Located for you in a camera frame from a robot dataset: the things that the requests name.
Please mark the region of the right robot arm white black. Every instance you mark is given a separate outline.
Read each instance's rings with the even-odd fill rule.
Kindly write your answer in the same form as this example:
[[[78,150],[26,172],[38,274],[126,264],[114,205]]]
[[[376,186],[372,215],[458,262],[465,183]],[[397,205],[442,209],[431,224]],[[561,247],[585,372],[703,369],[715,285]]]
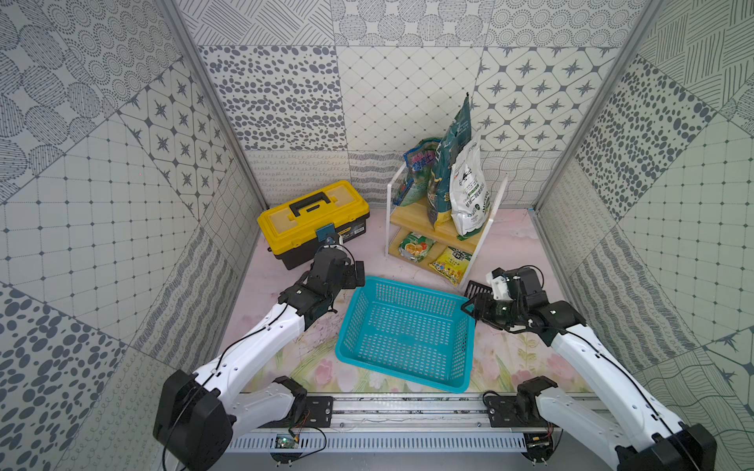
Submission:
[[[489,288],[461,310],[509,334],[534,334],[581,376],[610,411],[606,419],[545,376],[528,379],[509,401],[520,424],[561,429],[614,470],[712,470],[718,445],[701,424],[687,425],[642,387],[565,300],[551,302],[537,268],[498,268]]]

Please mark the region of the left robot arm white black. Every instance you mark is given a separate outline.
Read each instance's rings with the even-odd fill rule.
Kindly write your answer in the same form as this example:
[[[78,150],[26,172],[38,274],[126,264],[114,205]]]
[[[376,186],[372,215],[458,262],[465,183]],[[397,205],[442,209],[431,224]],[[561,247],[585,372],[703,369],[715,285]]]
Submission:
[[[306,389],[296,381],[280,377],[250,396],[243,389],[281,349],[334,312],[340,292],[364,284],[363,263],[343,245],[326,243],[239,341],[192,373],[173,373],[163,384],[153,428],[161,469],[207,470],[239,436],[269,423],[302,423]]]

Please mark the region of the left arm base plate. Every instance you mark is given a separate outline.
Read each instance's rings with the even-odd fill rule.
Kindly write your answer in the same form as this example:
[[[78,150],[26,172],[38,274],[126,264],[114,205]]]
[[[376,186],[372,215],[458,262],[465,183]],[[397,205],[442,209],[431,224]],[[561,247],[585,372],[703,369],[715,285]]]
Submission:
[[[270,426],[288,429],[296,427],[329,428],[332,422],[333,409],[333,396],[297,398],[289,414],[280,421],[270,423]]]

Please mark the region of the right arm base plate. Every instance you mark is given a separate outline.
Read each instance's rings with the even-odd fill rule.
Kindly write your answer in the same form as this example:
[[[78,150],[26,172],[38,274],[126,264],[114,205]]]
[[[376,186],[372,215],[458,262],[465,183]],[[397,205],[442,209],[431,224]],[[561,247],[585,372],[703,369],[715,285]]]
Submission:
[[[486,407],[488,420],[492,428],[534,428],[544,430],[549,428],[546,420],[520,412],[516,405],[515,396],[485,394],[482,402]]]

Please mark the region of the dark green fertilizer bag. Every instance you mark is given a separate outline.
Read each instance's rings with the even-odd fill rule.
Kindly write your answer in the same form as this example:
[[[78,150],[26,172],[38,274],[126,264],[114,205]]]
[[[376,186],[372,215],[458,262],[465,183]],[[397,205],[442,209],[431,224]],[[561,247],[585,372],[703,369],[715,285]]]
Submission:
[[[427,217],[430,226],[435,229],[451,219],[450,180],[452,167],[459,153],[471,141],[472,127],[470,117],[470,97],[465,94],[463,106],[455,115],[441,139],[435,155],[435,163],[430,172],[427,187]]]

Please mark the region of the white green fertilizer bag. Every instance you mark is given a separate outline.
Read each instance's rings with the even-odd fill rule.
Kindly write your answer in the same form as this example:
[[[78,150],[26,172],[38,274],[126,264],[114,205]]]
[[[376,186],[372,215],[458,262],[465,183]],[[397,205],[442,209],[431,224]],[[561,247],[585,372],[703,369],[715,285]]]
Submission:
[[[459,239],[477,234],[487,221],[491,204],[482,169],[480,137],[470,141],[453,164],[449,195]]]

